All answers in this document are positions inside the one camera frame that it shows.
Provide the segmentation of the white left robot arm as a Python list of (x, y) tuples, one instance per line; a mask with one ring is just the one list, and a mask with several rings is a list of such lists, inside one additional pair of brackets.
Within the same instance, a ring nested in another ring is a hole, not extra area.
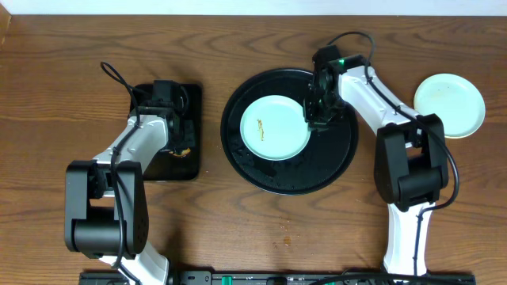
[(182, 110), (162, 101), (132, 109), (104, 152), (66, 170), (64, 241), (71, 252), (112, 267), (80, 284), (176, 284), (170, 259), (148, 240), (145, 182), (191, 181), (200, 168), (202, 101)]

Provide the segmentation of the green plate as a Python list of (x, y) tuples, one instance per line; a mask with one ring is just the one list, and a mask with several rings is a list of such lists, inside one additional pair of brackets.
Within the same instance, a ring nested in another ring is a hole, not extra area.
[(302, 105), (281, 95), (265, 96), (251, 103), (242, 114), (239, 129), (246, 147), (269, 161), (295, 157), (311, 137)]
[(486, 117), (482, 94), (466, 78), (456, 74), (434, 74), (426, 78), (415, 92), (414, 109), (421, 115), (439, 116), (448, 139), (472, 135)]

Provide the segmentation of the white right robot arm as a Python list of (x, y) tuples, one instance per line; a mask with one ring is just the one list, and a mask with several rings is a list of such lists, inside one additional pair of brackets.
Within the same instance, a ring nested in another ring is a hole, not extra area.
[(444, 130), (436, 115), (422, 116), (400, 101), (362, 55), (315, 55), (303, 114), (324, 131), (354, 109), (375, 133), (374, 181), (387, 203), (387, 272), (423, 276), (429, 217), (448, 184)]

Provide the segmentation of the green yellow sponge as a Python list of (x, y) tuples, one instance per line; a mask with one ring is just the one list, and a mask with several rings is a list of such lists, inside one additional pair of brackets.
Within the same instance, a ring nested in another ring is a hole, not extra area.
[(169, 150), (168, 153), (175, 158), (183, 158), (191, 153), (190, 148)]

